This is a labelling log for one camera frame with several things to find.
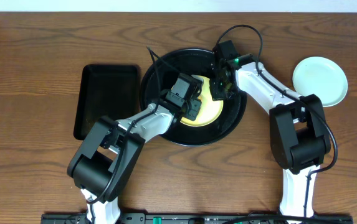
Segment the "yellow plate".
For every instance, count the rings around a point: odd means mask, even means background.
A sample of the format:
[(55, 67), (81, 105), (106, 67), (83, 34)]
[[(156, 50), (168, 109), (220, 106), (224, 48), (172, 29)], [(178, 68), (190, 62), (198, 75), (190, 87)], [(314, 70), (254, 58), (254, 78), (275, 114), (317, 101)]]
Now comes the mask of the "yellow plate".
[(201, 100), (201, 108), (195, 121), (190, 121), (186, 118), (182, 118), (179, 121), (187, 126), (201, 127), (211, 124), (219, 117), (224, 107), (224, 102), (222, 100), (212, 99), (211, 89), (210, 89), (211, 85), (210, 85), (209, 78), (199, 75), (192, 75), (192, 76), (198, 77), (203, 81), (202, 88), (200, 90), (201, 93), (200, 96), (198, 97)]

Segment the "mint plate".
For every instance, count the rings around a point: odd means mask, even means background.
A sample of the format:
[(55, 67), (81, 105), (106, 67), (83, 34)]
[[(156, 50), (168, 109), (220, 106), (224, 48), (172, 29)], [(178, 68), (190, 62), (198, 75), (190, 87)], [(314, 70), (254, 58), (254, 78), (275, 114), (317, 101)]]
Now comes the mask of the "mint plate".
[(316, 95), (323, 107), (335, 106), (348, 92), (348, 80), (343, 69), (325, 57), (308, 57), (300, 61), (292, 75), (297, 93)]

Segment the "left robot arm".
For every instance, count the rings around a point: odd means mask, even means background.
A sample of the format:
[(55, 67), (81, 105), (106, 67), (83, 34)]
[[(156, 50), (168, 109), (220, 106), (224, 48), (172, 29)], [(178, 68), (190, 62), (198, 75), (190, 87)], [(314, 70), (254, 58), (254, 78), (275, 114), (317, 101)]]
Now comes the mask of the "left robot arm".
[(149, 140), (164, 134), (183, 117), (194, 120), (201, 92), (164, 90), (142, 112), (114, 121), (101, 117), (70, 161), (67, 174), (87, 203), (87, 223), (116, 223), (121, 211), (118, 196), (124, 189), (140, 152)]

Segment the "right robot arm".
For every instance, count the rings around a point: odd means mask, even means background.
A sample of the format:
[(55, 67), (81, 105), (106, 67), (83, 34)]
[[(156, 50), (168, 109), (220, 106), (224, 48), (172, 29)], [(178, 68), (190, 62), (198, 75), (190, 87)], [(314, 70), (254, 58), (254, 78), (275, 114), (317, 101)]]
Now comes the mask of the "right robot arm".
[(331, 150), (321, 100), (285, 87), (255, 56), (240, 55), (230, 40), (212, 51), (216, 66), (210, 82), (212, 99), (228, 100), (244, 93), (266, 111), (272, 155), (283, 169), (280, 213), (311, 218), (317, 170)]

